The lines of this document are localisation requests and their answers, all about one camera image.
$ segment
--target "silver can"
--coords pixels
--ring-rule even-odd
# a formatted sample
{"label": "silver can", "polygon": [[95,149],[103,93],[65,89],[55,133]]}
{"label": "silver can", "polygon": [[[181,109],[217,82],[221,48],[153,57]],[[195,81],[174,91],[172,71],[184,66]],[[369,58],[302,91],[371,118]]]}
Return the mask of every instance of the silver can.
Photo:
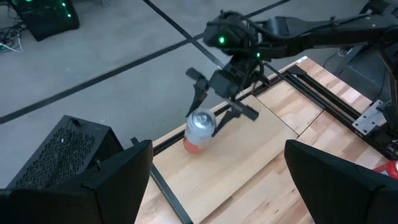
{"label": "silver can", "polygon": [[207,140],[211,139],[216,126],[217,120],[213,112],[206,109],[196,109],[188,117],[185,138],[196,146],[202,146]]}

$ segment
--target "metal bracket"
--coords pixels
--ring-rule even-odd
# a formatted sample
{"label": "metal bracket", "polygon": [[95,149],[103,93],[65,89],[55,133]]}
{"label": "metal bracket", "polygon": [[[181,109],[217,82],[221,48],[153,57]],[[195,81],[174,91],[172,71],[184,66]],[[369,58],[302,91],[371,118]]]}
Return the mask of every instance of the metal bracket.
{"label": "metal bracket", "polygon": [[384,106],[381,100],[374,102],[356,121],[354,121],[354,128],[367,136],[369,133],[374,131],[377,127],[382,125],[384,121],[384,115],[382,107]]}

